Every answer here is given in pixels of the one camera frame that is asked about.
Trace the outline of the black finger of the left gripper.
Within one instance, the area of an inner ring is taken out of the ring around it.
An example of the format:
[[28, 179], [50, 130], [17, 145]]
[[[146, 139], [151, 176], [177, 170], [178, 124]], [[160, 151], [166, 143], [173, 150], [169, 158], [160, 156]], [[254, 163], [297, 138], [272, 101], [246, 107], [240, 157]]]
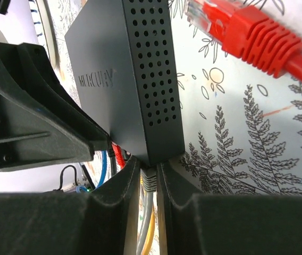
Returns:
[[44, 47], [0, 42], [0, 172], [88, 162], [110, 146], [61, 86]]

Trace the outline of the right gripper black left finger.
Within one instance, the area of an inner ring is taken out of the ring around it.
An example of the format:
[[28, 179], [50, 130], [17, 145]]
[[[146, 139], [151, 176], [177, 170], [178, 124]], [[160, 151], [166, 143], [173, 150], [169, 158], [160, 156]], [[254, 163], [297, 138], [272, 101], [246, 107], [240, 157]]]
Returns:
[[140, 161], [89, 193], [0, 193], [0, 254], [135, 254]]

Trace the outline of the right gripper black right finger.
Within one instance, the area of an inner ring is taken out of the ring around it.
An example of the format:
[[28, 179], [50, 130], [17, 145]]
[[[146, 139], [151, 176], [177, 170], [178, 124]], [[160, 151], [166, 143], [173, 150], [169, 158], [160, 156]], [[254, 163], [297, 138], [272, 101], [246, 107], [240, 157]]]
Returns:
[[302, 197], [210, 195], [157, 166], [161, 254], [302, 254]]

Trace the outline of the dark grey network switch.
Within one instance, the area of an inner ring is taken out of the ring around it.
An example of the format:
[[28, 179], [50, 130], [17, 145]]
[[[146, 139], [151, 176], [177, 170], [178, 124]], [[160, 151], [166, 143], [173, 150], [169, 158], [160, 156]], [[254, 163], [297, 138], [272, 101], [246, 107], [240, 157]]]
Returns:
[[153, 166], [184, 152], [166, 1], [88, 1], [65, 35], [81, 108]]

